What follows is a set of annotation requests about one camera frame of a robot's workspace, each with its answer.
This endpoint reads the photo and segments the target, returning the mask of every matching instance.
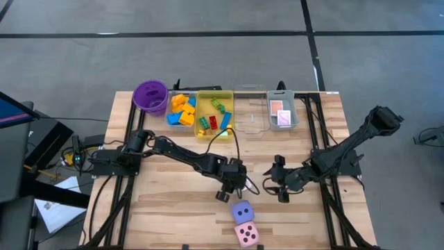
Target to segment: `purple bucket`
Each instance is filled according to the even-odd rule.
[[[152,116],[160,116],[167,110],[168,88],[161,81],[149,80],[136,88],[134,104]]]

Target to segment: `monitor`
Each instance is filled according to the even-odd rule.
[[[36,112],[0,92],[0,128],[32,122],[39,118]]]

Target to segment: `red lego brick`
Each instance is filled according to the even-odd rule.
[[[217,129],[217,122],[215,116],[210,117],[210,127],[211,129]]]

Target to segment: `gray floor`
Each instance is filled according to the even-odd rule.
[[[308,2],[315,31],[444,29],[440,1]],[[14,0],[0,23],[0,33],[304,29],[300,2],[290,0]],[[405,118],[395,135],[359,147],[379,245],[442,249],[444,156],[414,145],[412,136],[444,125],[444,37],[317,37],[316,43],[325,87],[341,93],[351,131],[377,104]],[[0,39],[0,76],[1,91],[45,113],[103,119],[115,91],[149,78],[169,87],[177,78],[225,89],[248,83],[272,89],[283,80],[293,90],[317,90],[306,37]],[[65,124],[81,137],[106,127]],[[40,249],[75,247],[80,230],[66,228]],[[40,224],[37,239],[47,236]]]

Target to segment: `wooden table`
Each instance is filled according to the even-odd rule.
[[[132,92],[117,92],[106,131],[106,142],[123,140],[125,135]],[[323,112],[328,131],[341,141],[349,135],[347,122],[339,94],[321,92]],[[245,100],[247,107],[255,108],[254,101]],[[246,135],[238,132],[241,159],[247,166],[248,175],[261,190],[259,196],[244,192],[255,211],[254,222],[266,249],[329,249],[325,214],[319,184],[309,183],[302,194],[291,196],[290,203],[279,203],[277,197],[262,189],[262,174],[271,167],[275,154],[285,156],[287,167],[301,166],[309,157],[312,148],[307,111],[299,99],[295,106],[300,118],[299,125],[291,132],[267,131],[261,135]],[[138,113],[135,115],[135,127]],[[204,152],[207,142],[198,142],[193,133],[172,131],[163,117],[145,118],[145,129],[156,135],[166,135],[182,147]],[[318,137],[321,134],[316,121]],[[115,148],[118,143],[107,148]],[[236,146],[214,143],[212,153],[229,158],[236,156]],[[94,199],[106,177],[97,178],[85,220],[88,232],[89,217]],[[93,233],[102,225],[110,212],[115,177],[103,189],[94,215]],[[205,178],[180,162],[164,156],[152,156],[143,161],[140,174],[135,179],[131,201],[125,249],[180,249],[189,244],[190,249],[238,249],[234,234],[234,220],[230,205],[238,202],[235,194],[229,204],[217,201],[214,196],[221,184]],[[343,207],[355,228],[371,244],[376,244],[366,198],[362,186],[349,177],[339,177]],[[336,216],[336,238],[341,244]],[[120,216],[116,220],[112,243],[117,243]]]

